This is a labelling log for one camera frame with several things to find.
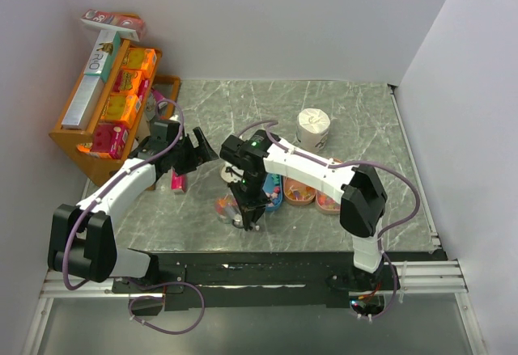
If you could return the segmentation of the silver metal scoop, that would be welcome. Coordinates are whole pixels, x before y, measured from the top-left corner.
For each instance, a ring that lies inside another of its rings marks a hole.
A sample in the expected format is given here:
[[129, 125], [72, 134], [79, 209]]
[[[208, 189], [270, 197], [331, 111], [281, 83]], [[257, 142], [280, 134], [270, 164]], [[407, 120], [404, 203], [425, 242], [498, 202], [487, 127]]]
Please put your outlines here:
[[235, 213], [232, 220], [231, 220], [231, 224], [237, 228], [237, 229], [243, 229], [244, 228], [244, 225], [243, 225], [243, 219], [242, 219], [242, 216], [240, 213]]

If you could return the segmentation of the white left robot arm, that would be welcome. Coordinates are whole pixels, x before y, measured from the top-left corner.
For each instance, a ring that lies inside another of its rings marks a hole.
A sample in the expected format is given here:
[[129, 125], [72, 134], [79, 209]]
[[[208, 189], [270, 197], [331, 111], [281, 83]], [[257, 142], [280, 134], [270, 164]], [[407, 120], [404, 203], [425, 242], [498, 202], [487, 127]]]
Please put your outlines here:
[[70, 276], [81, 278], [83, 283], [129, 277], [143, 292], [159, 285], [157, 256], [118, 247], [113, 227], [163, 174], [174, 171], [185, 175], [217, 159], [202, 129], [194, 128], [193, 134], [195, 138], [189, 138], [178, 121], [155, 121], [150, 136], [101, 188], [77, 205], [63, 204], [54, 211], [48, 266], [62, 273], [67, 289], [78, 288]]

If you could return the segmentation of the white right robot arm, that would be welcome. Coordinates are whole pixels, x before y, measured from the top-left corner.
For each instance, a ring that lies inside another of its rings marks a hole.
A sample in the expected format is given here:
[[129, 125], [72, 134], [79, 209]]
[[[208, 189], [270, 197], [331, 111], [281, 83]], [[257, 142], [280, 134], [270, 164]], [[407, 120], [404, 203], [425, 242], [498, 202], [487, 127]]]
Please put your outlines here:
[[256, 225], [270, 203], [263, 191], [266, 176], [285, 176], [340, 205], [340, 225], [353, 240], [355, 283], [371, 289], [381, 281], [382, 253], [377, 239], [388, 196], [374, 167], [358, 162], [341, 167], [331, 158], [311, 154], [264, 129], [246, 141], [229, 136], [221, 145], [219, 157], [243, 172], [240, 180], [228, 187], [245, 230]]

